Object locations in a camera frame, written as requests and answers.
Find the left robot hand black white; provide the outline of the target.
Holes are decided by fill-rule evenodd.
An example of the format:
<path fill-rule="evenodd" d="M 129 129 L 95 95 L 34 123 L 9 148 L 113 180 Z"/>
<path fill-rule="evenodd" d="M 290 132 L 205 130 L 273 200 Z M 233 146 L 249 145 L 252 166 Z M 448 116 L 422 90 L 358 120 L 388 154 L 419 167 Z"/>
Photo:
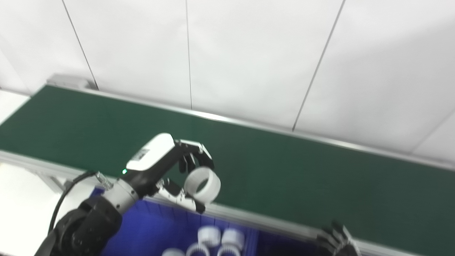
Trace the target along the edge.
<path fill-rule="evenodd" d="M 187 174 L 182 187 L 165 178 L 174 165 Z M 159 133 L 127 162 L 122 180 L 138 199 L 158 194 L 180 207 L 204 213 L 221 190 L 214 169 L 211 154 L 203 144 Z"/>

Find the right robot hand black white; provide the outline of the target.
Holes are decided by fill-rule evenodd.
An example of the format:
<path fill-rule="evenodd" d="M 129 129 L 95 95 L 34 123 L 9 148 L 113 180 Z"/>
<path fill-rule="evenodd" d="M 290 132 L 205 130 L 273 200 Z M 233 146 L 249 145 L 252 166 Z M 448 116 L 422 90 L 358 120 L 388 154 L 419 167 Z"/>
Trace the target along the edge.
<path fill-rule="evenodd" d="M 333 220 L 316 237 L 316 256 L 361 256 L 361 252 L 345 225 Z"/>

